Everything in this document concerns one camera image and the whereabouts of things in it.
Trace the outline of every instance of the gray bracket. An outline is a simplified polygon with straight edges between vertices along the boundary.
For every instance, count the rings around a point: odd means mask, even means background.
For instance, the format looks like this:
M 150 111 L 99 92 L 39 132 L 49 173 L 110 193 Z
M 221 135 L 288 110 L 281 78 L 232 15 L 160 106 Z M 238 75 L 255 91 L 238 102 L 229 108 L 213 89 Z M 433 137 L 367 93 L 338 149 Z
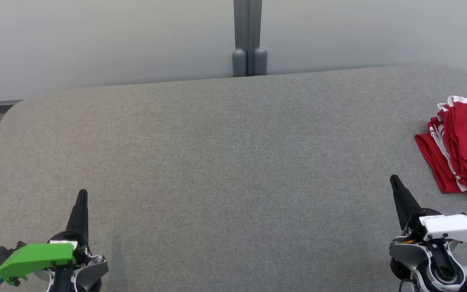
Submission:
M 262 0 L 233 0 L 236 49 L 233 76 L 266 74 L 268 51 L 260 48 Z

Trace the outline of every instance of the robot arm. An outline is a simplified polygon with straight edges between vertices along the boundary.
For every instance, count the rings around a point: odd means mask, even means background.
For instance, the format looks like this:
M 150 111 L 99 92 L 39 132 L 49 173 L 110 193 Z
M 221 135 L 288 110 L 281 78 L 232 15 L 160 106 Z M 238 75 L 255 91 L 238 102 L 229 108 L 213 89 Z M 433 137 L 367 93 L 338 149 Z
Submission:
M 453 257 L 459 243 L 467 243 L 467 216 L 444 216 L 421 208 L 399 177 L 390 178 L 402 233 L 390 246 L 390 266 L 416 292 L 467 292 L 467 266 Z
M 88 193 L 80 190 L 66 230 L 48 243 L 18 242 L 15 249 L 0 247 L 0 285 L 19 286 L 34 273 L 48 282 L 47 292 L 98 292 L 109 268 L 88 244 Z

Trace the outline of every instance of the white wall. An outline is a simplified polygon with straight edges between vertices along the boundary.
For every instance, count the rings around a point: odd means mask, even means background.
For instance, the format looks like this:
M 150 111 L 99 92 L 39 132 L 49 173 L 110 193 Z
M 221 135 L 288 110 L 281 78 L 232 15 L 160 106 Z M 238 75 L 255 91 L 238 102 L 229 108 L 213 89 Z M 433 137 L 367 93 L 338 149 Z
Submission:
M 467 0 L 263 0 L 268 74 L 410 63 L 467 70 Z
M 232 76 L 231 0 L 0 0 L 0 100 Z

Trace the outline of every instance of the red cloth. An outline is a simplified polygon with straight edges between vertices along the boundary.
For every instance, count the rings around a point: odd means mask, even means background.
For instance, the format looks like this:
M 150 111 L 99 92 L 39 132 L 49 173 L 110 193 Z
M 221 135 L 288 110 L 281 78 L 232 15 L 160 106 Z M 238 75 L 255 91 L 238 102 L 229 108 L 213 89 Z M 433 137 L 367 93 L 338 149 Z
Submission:
M 430 134 L 416 135 L 421 153 L 444 193 L 467 192 L 467 98 L 450 96 L 428 123 Z

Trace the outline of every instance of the gray table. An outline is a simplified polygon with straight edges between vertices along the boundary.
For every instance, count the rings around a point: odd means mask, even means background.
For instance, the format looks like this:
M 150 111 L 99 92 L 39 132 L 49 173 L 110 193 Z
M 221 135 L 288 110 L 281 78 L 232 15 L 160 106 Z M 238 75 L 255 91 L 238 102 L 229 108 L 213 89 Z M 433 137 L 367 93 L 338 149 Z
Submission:
M 413 139 L 453 94 L 467 72 L 419 65 L 28 99 L 0 124 L 0 245 L 63 230 L 85 188 L 105 292 L 395 291 L 389 176 L 467 213 Z

